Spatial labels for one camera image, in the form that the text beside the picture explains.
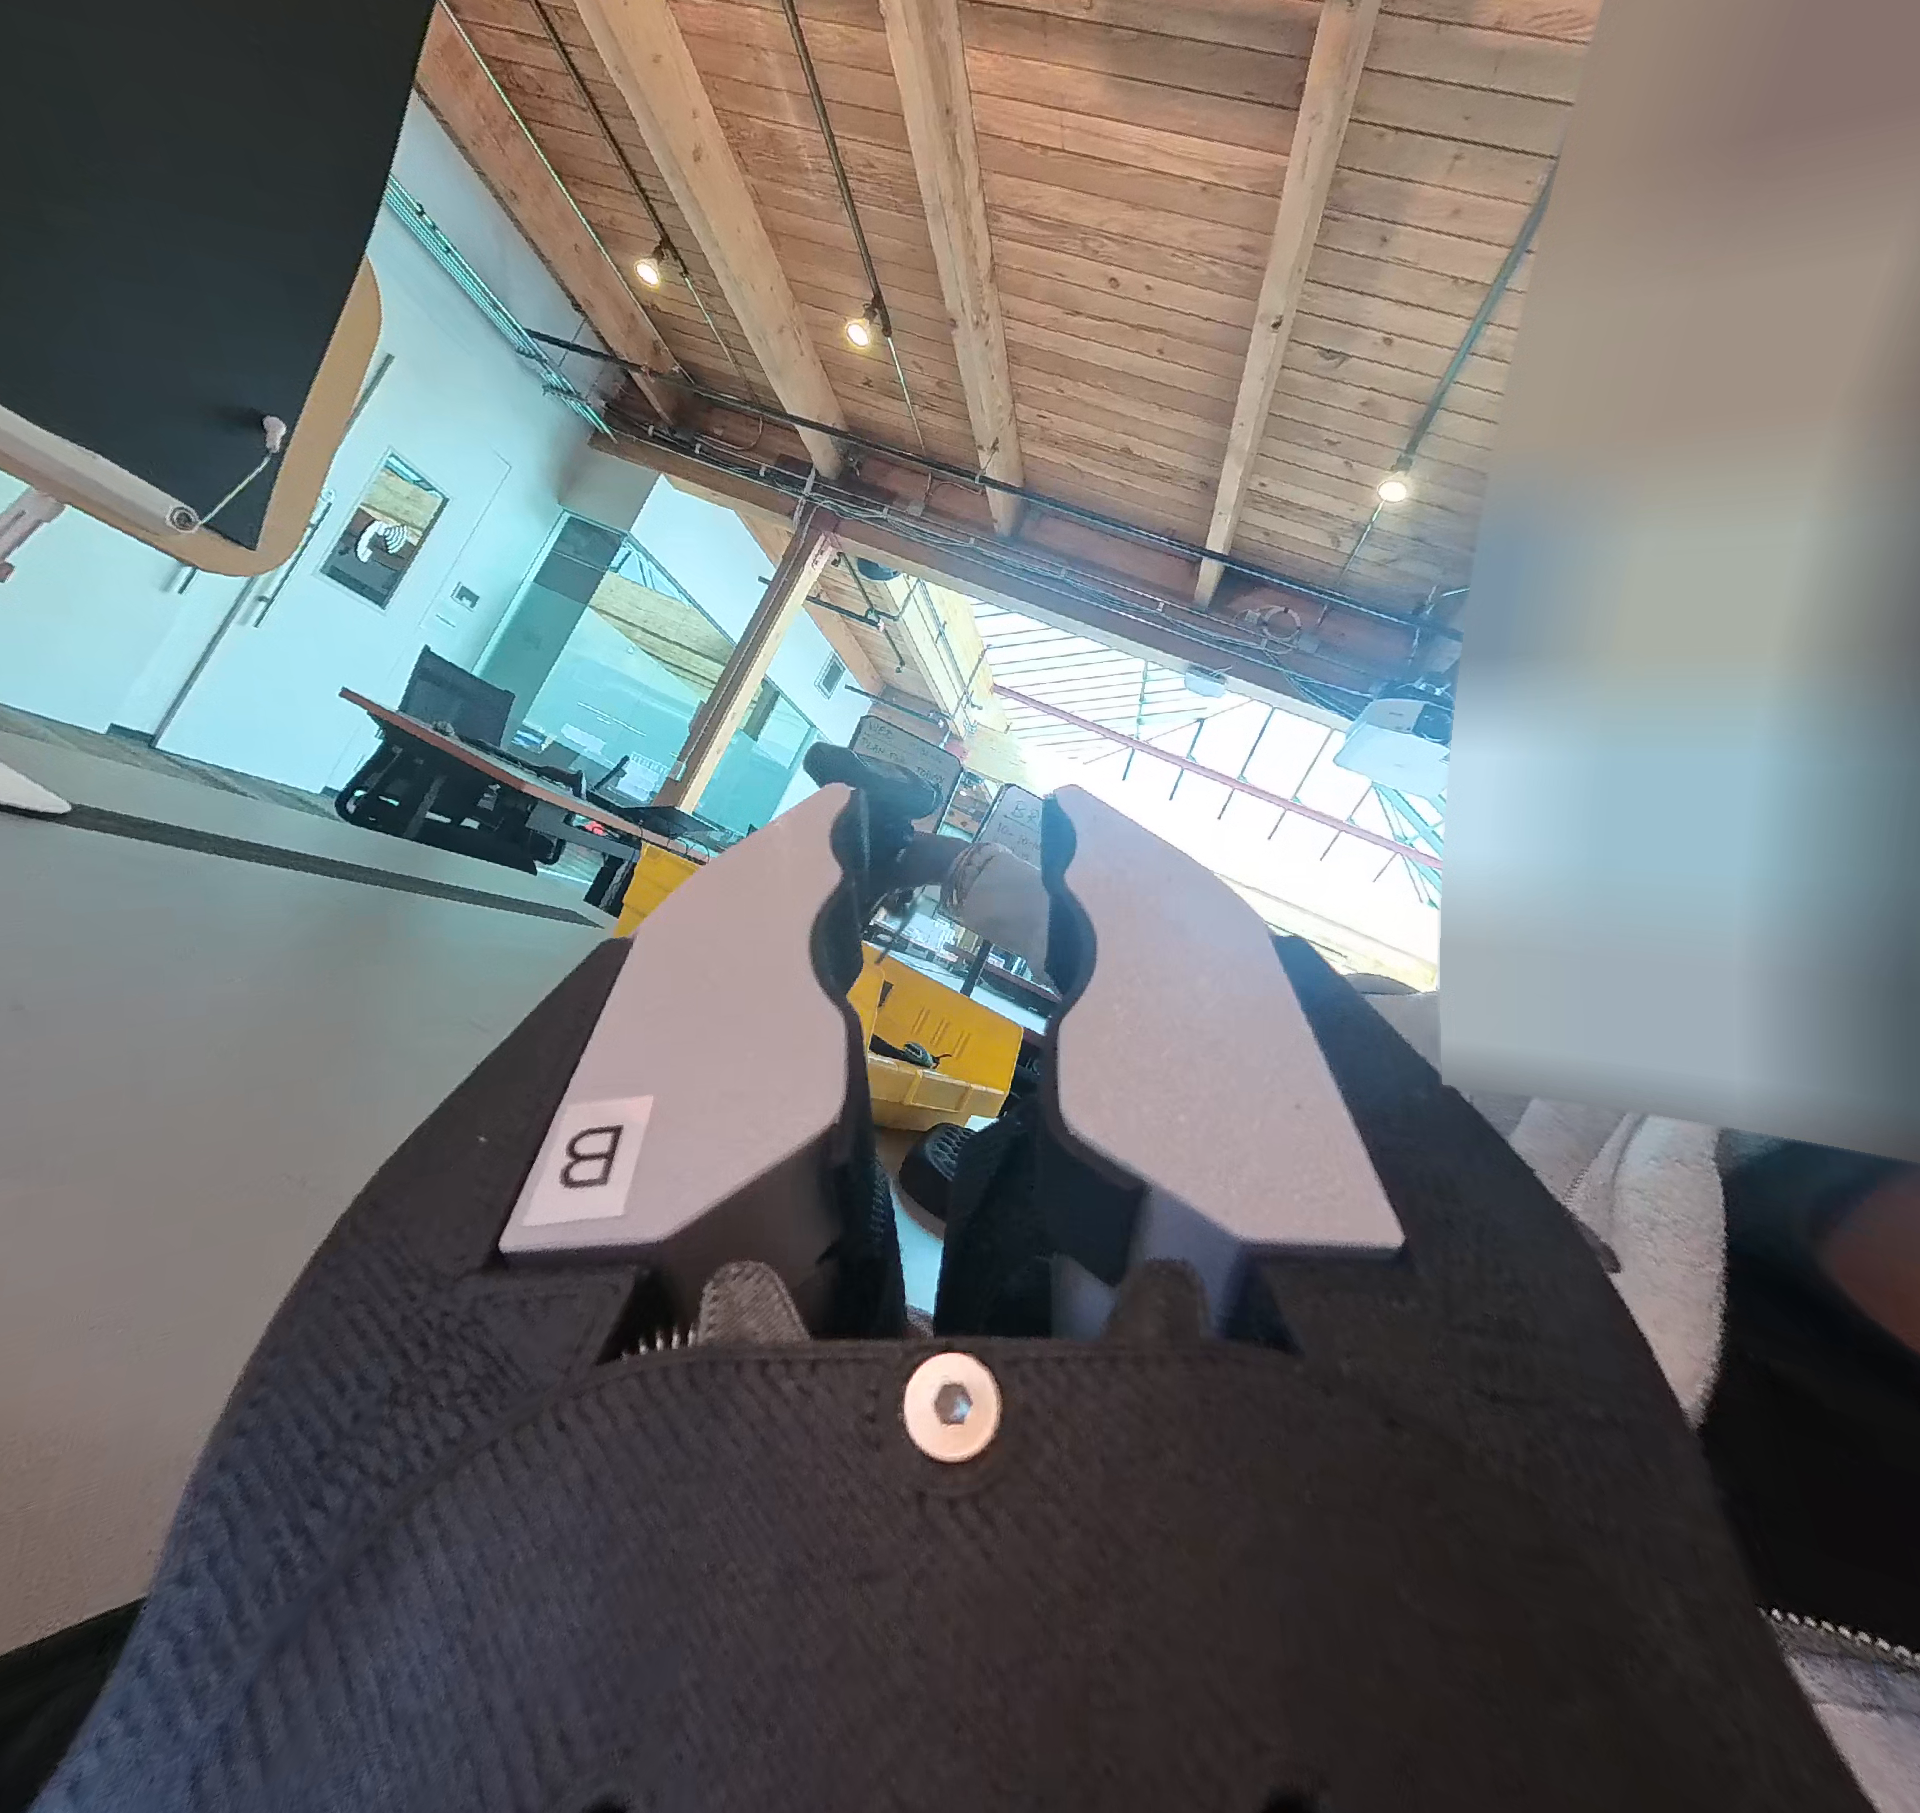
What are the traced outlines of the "white ceiling projector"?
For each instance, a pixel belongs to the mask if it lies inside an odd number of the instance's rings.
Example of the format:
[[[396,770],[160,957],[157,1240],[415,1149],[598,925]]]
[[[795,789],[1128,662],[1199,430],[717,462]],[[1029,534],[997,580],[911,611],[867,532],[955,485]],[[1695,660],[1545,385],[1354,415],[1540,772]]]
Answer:
[[[1442,799],[1450,780],[1450,742],[1450,706],[1380,697],[1348,725],[1334,749],[1334,766],[1376,787]]]

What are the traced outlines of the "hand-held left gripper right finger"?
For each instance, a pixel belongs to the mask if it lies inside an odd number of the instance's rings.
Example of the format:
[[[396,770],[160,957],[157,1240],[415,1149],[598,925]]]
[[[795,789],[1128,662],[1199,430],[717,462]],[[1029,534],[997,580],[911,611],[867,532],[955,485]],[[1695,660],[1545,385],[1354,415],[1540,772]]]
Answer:
[[[1084,787],[1052,793],[1049,881],[1084,967],[1055,965],[1052,1104],[1107,1181],[1067,1200],[1084,1265],[1132,1256],[1393,1257],[1403,1226],[1264,918],[1212,868]]]

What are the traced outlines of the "wooden office desk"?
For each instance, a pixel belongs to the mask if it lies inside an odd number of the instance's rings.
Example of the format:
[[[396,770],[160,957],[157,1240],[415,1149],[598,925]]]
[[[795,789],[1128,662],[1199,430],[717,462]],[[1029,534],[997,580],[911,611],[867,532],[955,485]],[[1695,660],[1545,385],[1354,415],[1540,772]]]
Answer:
[[[688,816],[688,831],[667,834],[621,811],[592,805],[587,796],[565,789],[557,776],[547,776],[492,747],[434,728],[361,691],[341,688],[337,697],[371,721],[383,752],[395,754],[400,763],[412,758],[434,765],[437,774],[427,781],[434,793],[458,769],[462,776],[485,781],[492,789],[511,791],[523,799],[528,805],[527,827],[543,839],[579,843],[602,858],[616,861],[621,848],[657,846],[687,855],[696,862],[744,842],[741,836],[729,836],[696,816]]]

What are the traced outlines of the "black table with wooden edge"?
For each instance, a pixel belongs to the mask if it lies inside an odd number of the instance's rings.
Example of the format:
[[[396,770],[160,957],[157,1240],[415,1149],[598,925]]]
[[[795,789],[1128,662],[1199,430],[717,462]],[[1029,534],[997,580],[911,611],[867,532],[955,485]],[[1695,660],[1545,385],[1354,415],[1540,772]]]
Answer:
[[[303,532],[437,0],[4,3],[4,475],[197,570]]]

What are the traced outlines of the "black office chair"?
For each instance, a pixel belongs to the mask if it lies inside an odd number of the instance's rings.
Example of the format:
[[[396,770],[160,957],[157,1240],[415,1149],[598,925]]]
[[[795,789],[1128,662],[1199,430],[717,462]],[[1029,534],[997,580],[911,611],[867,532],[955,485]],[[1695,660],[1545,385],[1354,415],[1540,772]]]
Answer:
[[[491,814],[496,781],[471,754],[499,754],[515,695],[433,647],[402,684],[396,721],[378,721],[378,743],[332,797],[346,824],[421,846],[513,864]]]

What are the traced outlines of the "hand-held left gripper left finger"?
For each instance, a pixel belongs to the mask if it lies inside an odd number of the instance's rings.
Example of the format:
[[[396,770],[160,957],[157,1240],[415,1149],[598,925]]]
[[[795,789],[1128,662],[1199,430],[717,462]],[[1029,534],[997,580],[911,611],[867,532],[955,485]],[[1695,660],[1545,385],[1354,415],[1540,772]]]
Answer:
[[[508,1262],[825,1265],[853,1104],[847,985],[819,938],[849,907],[829,786],[637,923],[503,1226]]]

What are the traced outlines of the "yellow plastic bin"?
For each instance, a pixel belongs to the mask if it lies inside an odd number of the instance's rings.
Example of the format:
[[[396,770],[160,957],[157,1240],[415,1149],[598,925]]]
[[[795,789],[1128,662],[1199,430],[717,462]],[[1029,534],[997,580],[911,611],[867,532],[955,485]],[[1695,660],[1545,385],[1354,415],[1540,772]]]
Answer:
[[[642,846],[592,903],[634,939],[568,1086],[655,1102],[648,1145],[768,1170],[843,1139],[859,1079],[876,1125],[989,1122],[1007,1110],[1024,1029],[906,963],[862,947],[845,979],[835,789],[696,864]]]

